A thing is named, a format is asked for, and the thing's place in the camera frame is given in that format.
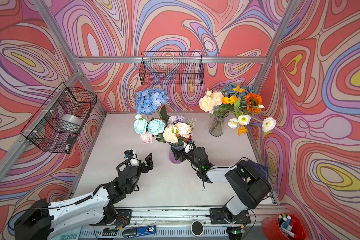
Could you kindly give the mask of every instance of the wire basket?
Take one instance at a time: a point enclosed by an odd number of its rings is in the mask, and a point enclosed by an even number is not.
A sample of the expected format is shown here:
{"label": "wire basket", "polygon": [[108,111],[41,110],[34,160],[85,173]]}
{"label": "wire basket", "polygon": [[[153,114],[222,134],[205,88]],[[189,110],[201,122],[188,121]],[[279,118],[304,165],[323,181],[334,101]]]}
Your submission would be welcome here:
{"label": "wire basket", "polygon": [[141,56],[142,85],[203,85],[201,51],[143,51]]}
{"label": "wire basket", "polygon": [[27,136],[25,127],[21,134],[43,152],[70,153],[96,102],[95,93],[65,86],[41,121]]}

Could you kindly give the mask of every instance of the white poppy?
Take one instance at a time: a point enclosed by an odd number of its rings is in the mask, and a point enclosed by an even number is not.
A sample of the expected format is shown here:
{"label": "white poppy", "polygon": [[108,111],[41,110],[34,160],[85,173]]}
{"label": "white poppy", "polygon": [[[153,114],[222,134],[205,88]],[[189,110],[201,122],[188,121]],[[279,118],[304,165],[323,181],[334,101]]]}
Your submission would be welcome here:
{"label": "white poppy", "polygon": [[228,121],[228,126],[230,128],[237,128],[237,123],[239,122],[239,120],[237,118],[231,118],[229,121]]}
{"label": "white poppy", "polygon": [[273,118],[266,118],[261,125],[263,132],[268,132],[269,130],[274,129],[276,126],[276,120]]}
{"label": "white poppy", "polygon": [[249,115],[241,115],[237,119],[239,120],[240,124],[247,125],[248,123],[250,123],[251,116],[249,116]]}

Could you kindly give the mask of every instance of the psychedelic swirl pattern wall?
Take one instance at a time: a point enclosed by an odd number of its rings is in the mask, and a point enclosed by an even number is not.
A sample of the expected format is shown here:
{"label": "psychedelic swirl pattern wall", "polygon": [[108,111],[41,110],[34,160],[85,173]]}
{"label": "psychedelic swirl pattern wall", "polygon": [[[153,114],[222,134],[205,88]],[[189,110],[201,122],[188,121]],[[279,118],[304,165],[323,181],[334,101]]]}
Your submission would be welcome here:
{"label": "psychedelic swirl pattern wall", "polygon": [[[71,75],[33,3],[0,1],[0,159],[49,94]],[[66,198],[100,119],[94,109],[71,154],[44,153],[34,145],[26,149],[0,184],[0,239],[14,239],[6,227],[13,214],[38,199]]]}
{"label": "psychedelic swirl pattern wall", "polygon": [[360,1],[303,0],[262,84],[251,126],[282,204],[307,239],[360,239]]}
{"label": "psychedelic swirl pattern wall", "polygon": [[[143,0],[53,1],[49,7],[78,56],[140,56],[141,51],[200,50],[204,56],[264,56],[286,2]],[[107,112],[134,111],[139,64],[82,64]],[[199,111],[207,88],[249,84],[259,64],[207,64],[203,86],[159,86],[171,111]]]}

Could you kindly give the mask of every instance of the glass vase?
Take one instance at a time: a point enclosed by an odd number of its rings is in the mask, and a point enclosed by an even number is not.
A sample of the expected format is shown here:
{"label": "glass vase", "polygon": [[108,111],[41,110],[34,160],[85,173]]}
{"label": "glass vase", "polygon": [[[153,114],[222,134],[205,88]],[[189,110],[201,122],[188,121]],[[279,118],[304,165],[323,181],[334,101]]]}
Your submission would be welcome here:
{"label": "glass vase", "polygon": [[180,144],[179,144],[179,142],[177,142],[176,144],[169,142],[169,145],[171,146],[171,148],[169,149],[169,157],[168,158],[171,161],[171,163],[174,163],[174,164],[182,163],[182,161],[180,161],[180,159],[179,160],[175,159],[175,156],[173,155],[173,152],[172,152],[172,148],[177,151],[180,151],[184,148],[184,142],[181,142]]}
{"label": "glass vase", "polygon": [[214,137],[219,137],[223,134],[223,124],[225,118],[228,117],[228,115],[225,116],[218,116],[216,115],[213,118],[213,122],[211,126],[209,127],[209,133]]}

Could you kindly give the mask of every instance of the red bucket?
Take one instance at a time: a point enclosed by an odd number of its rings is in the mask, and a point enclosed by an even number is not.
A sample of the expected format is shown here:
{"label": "red bucket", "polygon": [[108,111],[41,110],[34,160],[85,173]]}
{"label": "red bucket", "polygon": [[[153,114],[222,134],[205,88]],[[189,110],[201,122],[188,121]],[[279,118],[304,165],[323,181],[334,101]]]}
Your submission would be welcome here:
{"label": "red bucket", "polygon": [[[305,238],[307,237],[307,231],[301,224],[300,220],[292,214],[287,215],[291,216],[292,219],[294,219],[294,224],[291,232],[298,236],[297,240],[305,240]],[[283,232],[280,230],[279,215],[265,218],[261,226],[263,228],[264,235],[269,240],[290,240],[290,238],[284,236]]]}

